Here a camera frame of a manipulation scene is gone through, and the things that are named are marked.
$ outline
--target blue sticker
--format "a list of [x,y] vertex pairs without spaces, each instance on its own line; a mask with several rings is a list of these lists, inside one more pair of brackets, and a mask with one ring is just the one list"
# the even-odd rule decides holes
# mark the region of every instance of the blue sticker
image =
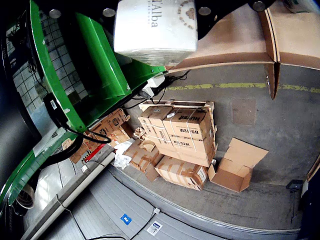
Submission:
[[123,216],[120,218],[126,225],[129,225],[131,223],[132,219],[127,215],[123,214]]

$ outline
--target cardboard flap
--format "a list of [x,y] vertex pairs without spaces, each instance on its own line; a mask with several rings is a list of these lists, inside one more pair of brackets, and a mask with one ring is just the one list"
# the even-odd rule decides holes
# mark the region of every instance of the cardboard flap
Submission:
[[252,169],[268,152],[233,137],[223,157]]
[[249,167],[239,164],[237,162],[231,161],[226,158],[222,158],[219,164],[219,170],[220,169],[228,171],[242,178],[244,178],[250,172]]
[[249,173],[247,173],[245,175],[245,177],[243,178],[239,192],[241,192],[241,191],[245,190],[247,187],[249,187],[251,176],[252,176],[252,169],[249,169]]
[[172,111],[171,106],[150,106],[143,113],[140,114],[141,118],[151,118],[163,120]]
[[216,175],[216,171],[214,169],[214,166],[211,164],[210,167],[209,167],[209,170],[208,170],[209,180],[211,181],[214,178],[215,175]]

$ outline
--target crumpled paper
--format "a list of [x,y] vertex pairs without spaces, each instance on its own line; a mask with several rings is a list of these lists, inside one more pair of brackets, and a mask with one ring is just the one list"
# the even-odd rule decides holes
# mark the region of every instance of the crumpled paper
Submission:
[[134,142],[134,139],[130,139],[128,141],[122,142],[116,145],[114,148],[116,149],[115,157],[114,157],[114,166],[119,167],[124,170],[127,166],[130,165],[131,157],[123,155],[124,152],[131,146]]

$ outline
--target white label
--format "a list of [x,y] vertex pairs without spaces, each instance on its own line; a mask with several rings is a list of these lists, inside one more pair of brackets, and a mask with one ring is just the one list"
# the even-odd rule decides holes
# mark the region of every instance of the white label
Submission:
[[172,118],[176,113],[175,112],[172,112],[172,113],[169,113],[166,118],[169,119],[169,118]]
[[81,170],[82,170],[83,173],[84,173],[85,171],[87,171],[87,170],[88,170],[87,165],[83,165],[83,167],[81,168]]
[[51,100],[50,103],[51,103],[51,106],[53,107],[53,110],[56,110],[57,106],[56,106],[55,102],[53,100]]
[[204,183],[207,176],[205,174],[204,168],[201,167],[200,170],[197,172],[197,174],[199,175],[199,177],[201,178],[201,182]]
[[150,233],[152,236],[155,236],[160,231],[161,228],[162,228],[162,225],[157,221],[154,221],[146,231]]

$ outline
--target taped cardboard box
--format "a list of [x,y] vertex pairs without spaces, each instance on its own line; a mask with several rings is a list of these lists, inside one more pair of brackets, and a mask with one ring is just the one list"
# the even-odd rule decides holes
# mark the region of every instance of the taped cardboard box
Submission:
[[150,100],[147,100],[146,103],[139,104],[139,108],[142,111],[146,111],[149,107],[160,107],[160,106],[166,106],[166,107],[172,107],[173,110],[178,110],[178,109],[207,109],[209,112],[209,117],[210,117],[210,123],[211,127],[213,129],[213,140],[214,140],[214,146],[213,146],[213,151],[216,153],[218,145],[216,144],[216,131],[217,131],[217,126],[214,124],[214,109],[215,109],[215,104],[213,101],[176,101],[176,100],[161,100],[157,105],[153,104]]
[[123,155],[131,157],[130,165],[135,169],[143,172],[149,181],[154,181],[159,174],[155,170],[155,166],[164,157],[155,147],[151,152],[140,148],[142,142],[137,139]]
[[171,136],[203,140],[209,131],[213,135],[209,111],[205,107],[175,108],[163,120],[163,125]]
[[198,191],[203,189],[208,176],[205,167],[170,156],[164,156],[155,170],[170,183]]
[[254,166],[269,151],[232,138],[229,148],[223,156],[217,171],[211,165],[208,170],[212,183],[235,192],[241,192],[250,185]]
[[194,151],[194,150],[186,150],[182,148],[175,148],[175,147],[157,147],[159,152],[163,155],[179,159],[191,164],[196,164],[204,167],[209,167],[211,164],[211,161],[215,157],[215,147],[214,144],[212,144],[211,149],[209,149],[207,152],[205,151]]
[[167,117],[172,109],[171,106],[151,106],[138,116],[146,134],[156,146],[161,146],[162,148],[172,147],[169,135],[163,124],[163,119]]

